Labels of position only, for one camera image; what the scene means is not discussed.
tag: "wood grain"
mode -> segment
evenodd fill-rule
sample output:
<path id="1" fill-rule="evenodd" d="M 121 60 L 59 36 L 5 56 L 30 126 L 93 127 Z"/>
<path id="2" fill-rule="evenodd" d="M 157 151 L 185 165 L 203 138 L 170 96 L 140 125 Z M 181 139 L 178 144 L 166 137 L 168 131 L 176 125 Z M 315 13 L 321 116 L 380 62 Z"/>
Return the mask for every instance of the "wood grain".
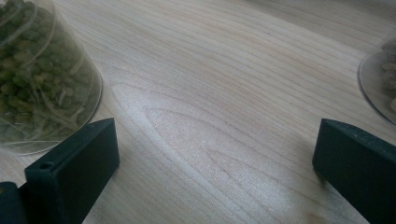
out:
<path id="1" fill-rule="evenodd" d="M 120 169 L 85 223 L 367 223 L 311 160 L 322 118 L 396 144 L 357 75 L 394 2 L 55 4 L 102 74 L 94 119 L 118 128 Z M 0 180 L 39 156 L 2 156 Z"/>

